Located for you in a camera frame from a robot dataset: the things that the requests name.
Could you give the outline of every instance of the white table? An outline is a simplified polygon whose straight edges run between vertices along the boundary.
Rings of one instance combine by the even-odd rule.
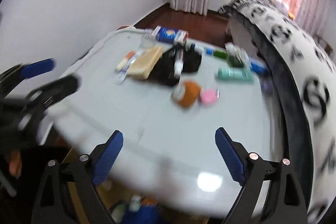
[[[114,68],[129,51],[137,50],[141,35],[142,30],[134,28],[110,33],[70,67],[66,74],[75,72],[82,78],[80,90],[51,107],[49,117],[81,153],[89,154],[120,130],[124,146],[111,169],[113,178],[173,208],[224,217],[240,186],[232,180],[216,147],[215,131],[224,127],[247,151],[265,160],[279,160],[276,97],[263,98],[256,76],[252,85],[218,82],[214,75],[226,63],[207,55],[198,73],[183,74],[182,80],[219,88],[215,105],[195,103],[184,110],[172,102],[172,88],[130,78],[116,85]],[[261,211],[266,193],[267,185],[256,212]]]

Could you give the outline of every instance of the blue package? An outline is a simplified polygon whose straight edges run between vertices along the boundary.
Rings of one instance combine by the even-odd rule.
[[[168,44],[184,44],[189,33],[183,30],[177,30],[167,27],[157,26],[152,32],[152,36],[159,42]]]

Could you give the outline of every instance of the silver bolt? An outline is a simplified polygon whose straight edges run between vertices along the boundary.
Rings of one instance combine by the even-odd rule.
[[[288,159],[283,159],[282,162],[284,165],[290,165],[291,163]]]
[[[55,161],[55,160],[50,160],[50,161],[48,162],[48,165],[49,165],[50,167],[54,166],[55,164],[56,164],[56,161]]]
[[[250,159],[257,160],[258,158],[259,158],[259,156],[256,153],[251,153],[250,154]]]
[[[79,157],[80,161],[87,161],[89,159],[89,156],[87,154],[83,154]]]

